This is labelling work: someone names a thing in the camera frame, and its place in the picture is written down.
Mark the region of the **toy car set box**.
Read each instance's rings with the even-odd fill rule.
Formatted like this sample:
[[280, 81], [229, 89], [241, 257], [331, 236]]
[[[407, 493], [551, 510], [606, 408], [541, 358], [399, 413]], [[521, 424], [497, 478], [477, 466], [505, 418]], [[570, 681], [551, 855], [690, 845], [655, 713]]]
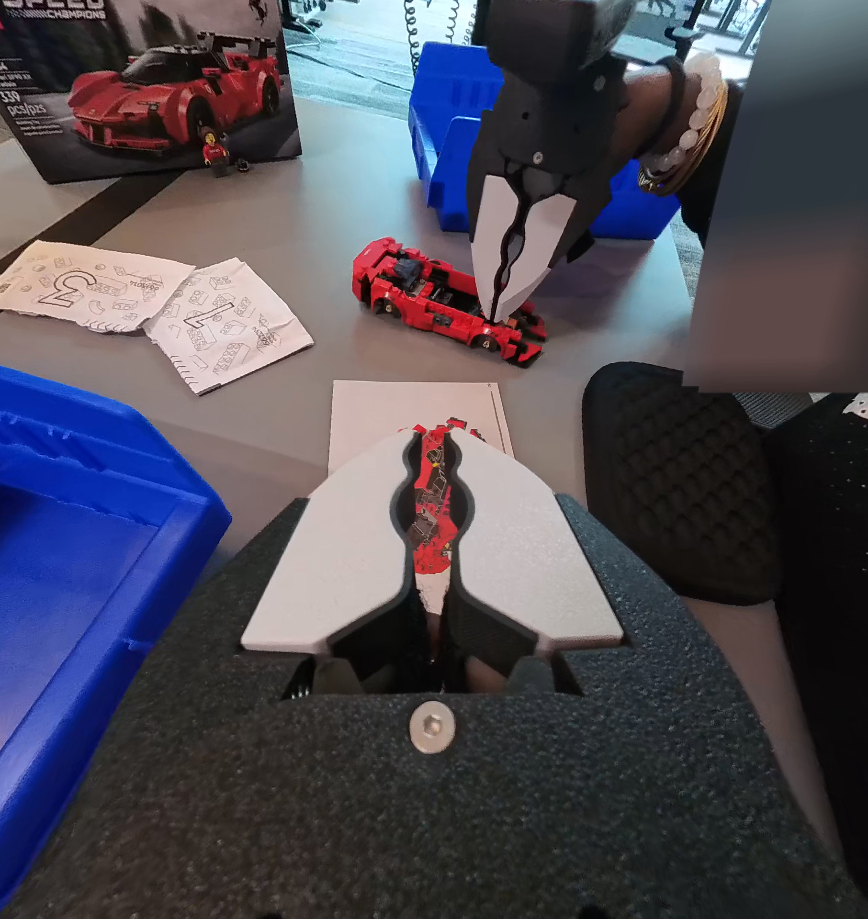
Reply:
[[302, 154], [278, 1], [0, 1], [0, 117], [49, 184]]

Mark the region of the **red brick toy car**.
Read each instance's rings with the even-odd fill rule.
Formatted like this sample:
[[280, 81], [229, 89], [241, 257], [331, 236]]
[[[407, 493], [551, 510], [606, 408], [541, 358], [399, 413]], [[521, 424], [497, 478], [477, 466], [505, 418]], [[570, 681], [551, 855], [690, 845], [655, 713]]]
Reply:
[[354, 259], [353, 293], [372, 314], [497, 354], [526, 368], [542, 354], [546, 330], [542, 316], [524, 302], [506, 320], [487, 318], [472, 275], [431, 259], [391, 237], [368, 244]]

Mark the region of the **small toy minifigure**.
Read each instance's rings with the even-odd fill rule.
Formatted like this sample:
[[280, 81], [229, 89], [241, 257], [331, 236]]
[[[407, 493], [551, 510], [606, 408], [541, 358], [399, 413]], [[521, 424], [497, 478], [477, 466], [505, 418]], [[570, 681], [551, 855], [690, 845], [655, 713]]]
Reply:
[[215, 178], [224, 178], [232, 166], [232, 157], [217, 134], [205, 126], [200, 129], [201, 153], [206, 167]]

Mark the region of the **paper bag with numeral three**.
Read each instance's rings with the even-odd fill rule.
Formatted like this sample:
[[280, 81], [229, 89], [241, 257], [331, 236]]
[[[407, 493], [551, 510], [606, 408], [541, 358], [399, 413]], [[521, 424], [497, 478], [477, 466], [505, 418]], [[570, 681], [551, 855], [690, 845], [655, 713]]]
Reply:
[[0, 275], [0, 310], [128, 334], [160, 313], [196, 270], [165, 258], [36, 241]]

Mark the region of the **person's right hand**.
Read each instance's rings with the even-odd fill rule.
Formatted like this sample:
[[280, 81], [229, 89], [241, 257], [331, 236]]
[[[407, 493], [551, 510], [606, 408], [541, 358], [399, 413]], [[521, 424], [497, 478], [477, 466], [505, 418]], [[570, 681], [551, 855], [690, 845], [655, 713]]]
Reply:
[[671, 75], [664, 66], [644, 67], [624, 75], [624, 101], [610, 143], [612, 174], [643, 149], [662, 124], [671, 97]]

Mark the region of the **black mesh office chair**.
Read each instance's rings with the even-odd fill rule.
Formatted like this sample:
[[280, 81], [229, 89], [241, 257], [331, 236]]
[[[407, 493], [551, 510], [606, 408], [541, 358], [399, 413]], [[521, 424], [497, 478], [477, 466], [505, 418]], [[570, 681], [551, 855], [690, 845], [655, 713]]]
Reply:
[[853, 393], [736, 393], [751, 423], [761, 432], [823, 422], [839, 415]]

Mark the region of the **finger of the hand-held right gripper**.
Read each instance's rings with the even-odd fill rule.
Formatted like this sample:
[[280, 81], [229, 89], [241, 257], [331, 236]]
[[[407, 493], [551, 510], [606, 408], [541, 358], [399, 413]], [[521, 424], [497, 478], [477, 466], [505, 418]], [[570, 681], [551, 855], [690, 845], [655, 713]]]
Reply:
[[471, 226], [473, 274], [479, 304], [491, 321], [506, 321], [530, 291], [526, 170], [485, 176]]
[[550, 273], [576, 203], [562, 194], [538, 201], [522, 227], [510, 233], [498, 276], [496, 321], [508, 321]]

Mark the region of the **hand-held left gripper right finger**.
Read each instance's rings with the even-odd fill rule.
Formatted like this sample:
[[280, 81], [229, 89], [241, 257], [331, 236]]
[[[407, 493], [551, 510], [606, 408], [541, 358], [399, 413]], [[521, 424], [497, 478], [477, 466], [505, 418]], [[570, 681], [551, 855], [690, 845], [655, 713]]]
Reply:
[[615, 647], [624, 630], [555, 492], [462, 430], [444, 439], [452, 549], [445, 613], [465, 656]]

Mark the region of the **white instruction booklet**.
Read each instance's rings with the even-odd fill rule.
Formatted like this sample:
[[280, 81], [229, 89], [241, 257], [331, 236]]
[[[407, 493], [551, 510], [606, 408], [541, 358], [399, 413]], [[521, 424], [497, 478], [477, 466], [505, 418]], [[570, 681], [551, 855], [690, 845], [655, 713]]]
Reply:
[[334, 382], [329, 474], [399, 430], [424, 431], [415, 482], [416, 515], [408, 535], [428, 617], [442, 613], [457, 534], [449, 519], [451, 488], [443, 451], [444, 432], [453, 428], [514, 455], [496, 383]]

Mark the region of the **paper bag with numeral one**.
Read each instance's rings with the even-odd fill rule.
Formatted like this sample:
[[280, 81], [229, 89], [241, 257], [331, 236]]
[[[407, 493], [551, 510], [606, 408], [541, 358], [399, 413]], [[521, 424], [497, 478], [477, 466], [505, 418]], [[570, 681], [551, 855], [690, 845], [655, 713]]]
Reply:
[[197, 269], [144, 331], [195, 395], [314, 344], [289, 305], [237, 258]]

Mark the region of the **blue plastic bin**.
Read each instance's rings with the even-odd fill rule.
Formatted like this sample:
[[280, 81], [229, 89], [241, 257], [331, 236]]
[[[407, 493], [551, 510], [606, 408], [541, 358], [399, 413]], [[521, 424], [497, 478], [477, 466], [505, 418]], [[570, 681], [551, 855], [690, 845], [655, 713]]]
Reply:
[[[481, 47], [427, 42], [409, 99], [408, 125], [425, 199], [444, 232], [469, 231], [467, 169], [481, 126], [504, 84]], [[639, 163], [629, 162], [610, 182], [611, 201], [590, 231], [598, 238], [655, 240], [679, 210], [675, 196], [640, 190]]]
[[231, 521], [143, 415], [0, 366], [0, 912]]

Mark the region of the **person's black clothed lap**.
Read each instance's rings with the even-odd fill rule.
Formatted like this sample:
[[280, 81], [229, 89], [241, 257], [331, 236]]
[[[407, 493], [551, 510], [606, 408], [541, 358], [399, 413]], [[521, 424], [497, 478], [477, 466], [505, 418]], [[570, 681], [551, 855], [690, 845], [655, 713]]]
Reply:
[[868, 898], [868, 393], [823, 397], [764, 451], [778, 618], [845, 862]]

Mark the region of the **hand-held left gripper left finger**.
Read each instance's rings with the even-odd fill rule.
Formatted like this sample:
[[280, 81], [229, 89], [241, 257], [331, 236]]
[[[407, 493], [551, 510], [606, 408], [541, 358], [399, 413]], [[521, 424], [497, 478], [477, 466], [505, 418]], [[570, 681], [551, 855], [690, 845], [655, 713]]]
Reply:
[[407, 428], [336, 469], [307, 499], [242, 635], [252, 651], [398, 657], [412, 629], [406, 529], [423, 435]]

